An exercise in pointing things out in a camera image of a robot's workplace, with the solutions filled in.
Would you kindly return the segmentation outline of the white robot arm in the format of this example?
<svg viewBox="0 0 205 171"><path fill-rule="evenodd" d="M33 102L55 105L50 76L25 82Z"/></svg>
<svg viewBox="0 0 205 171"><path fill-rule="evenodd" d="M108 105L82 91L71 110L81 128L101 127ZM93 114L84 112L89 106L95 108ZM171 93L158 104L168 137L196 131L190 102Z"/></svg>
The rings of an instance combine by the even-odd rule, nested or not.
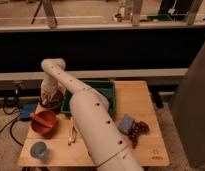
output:
<svg viewBox="0 0 205 171"><path fill-rule="evenodd" d="M70 113L98 171L144 171L108 114L109 102L96 89L65 72L63 59L44 59L41 97L60 82L71 94Z"/></svg>

